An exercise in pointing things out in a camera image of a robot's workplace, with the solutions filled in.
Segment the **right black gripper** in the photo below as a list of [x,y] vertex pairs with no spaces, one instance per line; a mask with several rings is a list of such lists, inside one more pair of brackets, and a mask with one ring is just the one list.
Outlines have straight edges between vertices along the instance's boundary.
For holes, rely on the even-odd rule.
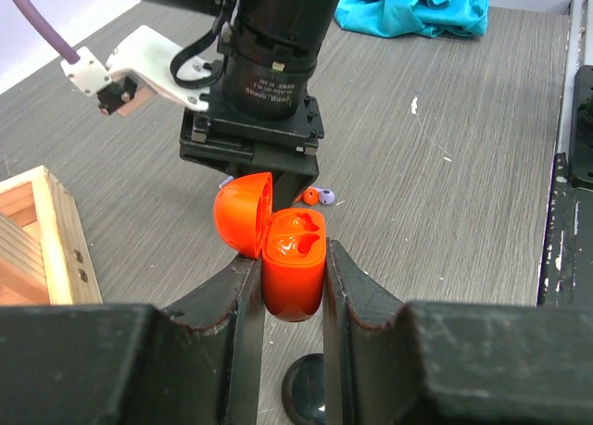
[[317,180],[324,127],[315,97],[305,95],[296,113],[282,120],[243,113],[229,104],[220,86],[207,102],[204,112],[183,113],[180,158],[235,177],[273,172],[273,210],[289,208]]

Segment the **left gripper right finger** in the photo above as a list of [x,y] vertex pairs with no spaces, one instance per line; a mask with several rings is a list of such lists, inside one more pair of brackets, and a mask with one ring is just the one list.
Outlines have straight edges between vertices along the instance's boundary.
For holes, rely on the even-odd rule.
[[415,424],[397,313],[403,303],[327,241],[323,362],[328,424]]

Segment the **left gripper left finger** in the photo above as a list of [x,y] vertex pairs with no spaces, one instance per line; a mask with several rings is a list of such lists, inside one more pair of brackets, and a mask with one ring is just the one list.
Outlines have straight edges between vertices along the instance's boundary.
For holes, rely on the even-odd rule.
[[238,255],[163,309],[177,327],[167,357],[169,424],[254,424],[264,327],[262,263]]

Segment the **red earbud case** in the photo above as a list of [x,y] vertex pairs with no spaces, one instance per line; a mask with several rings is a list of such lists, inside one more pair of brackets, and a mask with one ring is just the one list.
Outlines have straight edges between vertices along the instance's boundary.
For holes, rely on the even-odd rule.
[[214,200],[213,220],[221,239],[243,256],[260,259],[265,307],[276,318],[301,322],[322,300],[326,225],[316,210],[272,210],[269,172],[230,181]]

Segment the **black earbud case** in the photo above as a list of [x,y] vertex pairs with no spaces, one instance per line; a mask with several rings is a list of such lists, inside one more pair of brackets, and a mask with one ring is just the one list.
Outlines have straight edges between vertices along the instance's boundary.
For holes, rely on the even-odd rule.
[[323,354],[305,355],[288,368],[281,397],[284,411],[293,424],[326,423]]

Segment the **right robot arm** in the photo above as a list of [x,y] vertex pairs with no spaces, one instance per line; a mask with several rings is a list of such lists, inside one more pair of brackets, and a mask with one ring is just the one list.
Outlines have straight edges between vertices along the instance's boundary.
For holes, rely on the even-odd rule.
[[181,90],[180,155],[235,178],[268,171],[283,209],[319,175],[324,135],[307,86],[338,0],[144,0],[210,15],[162,62]]

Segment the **orange earbud lower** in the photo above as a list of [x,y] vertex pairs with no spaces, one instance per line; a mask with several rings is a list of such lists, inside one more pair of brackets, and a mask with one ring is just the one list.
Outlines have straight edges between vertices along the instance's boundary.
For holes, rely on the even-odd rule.
[[317,205],[320,202],[319,190],[314,187],[308,187],[302,194],[296,197],[294,203],[303,203],[308,206]]

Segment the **purple earbud lower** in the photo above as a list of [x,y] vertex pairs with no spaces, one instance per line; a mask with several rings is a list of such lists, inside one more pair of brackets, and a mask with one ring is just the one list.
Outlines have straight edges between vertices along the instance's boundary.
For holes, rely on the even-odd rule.
[[334,203],[335,195],[330,189],[318,189],[319,203],[325,206],[330,206]]

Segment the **purple earbud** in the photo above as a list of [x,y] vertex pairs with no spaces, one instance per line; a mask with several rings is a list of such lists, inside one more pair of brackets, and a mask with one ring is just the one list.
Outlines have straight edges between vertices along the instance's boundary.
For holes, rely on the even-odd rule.
[[318,189],[319,203],[325,206],[330,206],[334,203],[335,195],[330,189]]
[[219,184],[219,189],[222,189],[223,187],[225,187],[226,185],[228,185],[229,183],[231,183],[234,180],[233,176],[229,176],[227,177],[223,182],[221,182]]

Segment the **purple earbud upper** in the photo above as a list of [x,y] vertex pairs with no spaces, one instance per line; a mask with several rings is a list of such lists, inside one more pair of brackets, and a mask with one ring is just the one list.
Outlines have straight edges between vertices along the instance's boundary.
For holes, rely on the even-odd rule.
[[223,182],[221,182],[219,184],[219,189],[222,189],[223,187],[225,187],[226,185],[228,185],[229,183],[231,183],[234,180],[233,176],[229,176],[227,177]]

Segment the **wooden clothes rack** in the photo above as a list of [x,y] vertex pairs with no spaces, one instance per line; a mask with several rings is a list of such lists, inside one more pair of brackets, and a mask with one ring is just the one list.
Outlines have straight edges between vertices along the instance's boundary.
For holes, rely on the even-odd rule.
[[75,200],[44,166],[1,182],[1,305],[101,304]]

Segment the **teal crumpled cloth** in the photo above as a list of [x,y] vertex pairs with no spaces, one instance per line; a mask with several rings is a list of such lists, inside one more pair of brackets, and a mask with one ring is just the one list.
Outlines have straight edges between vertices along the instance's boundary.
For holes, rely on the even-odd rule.
[[488,12],[488,0],[339,0],[334,19],[345,31],[381,38],[470,38],[486,34]]

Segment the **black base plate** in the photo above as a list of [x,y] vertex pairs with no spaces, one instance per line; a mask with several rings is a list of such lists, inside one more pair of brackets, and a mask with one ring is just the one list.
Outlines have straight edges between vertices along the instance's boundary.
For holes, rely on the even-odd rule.
[[575,74],[569,152],[554,157],[537,303],[592,308],[592,67]]

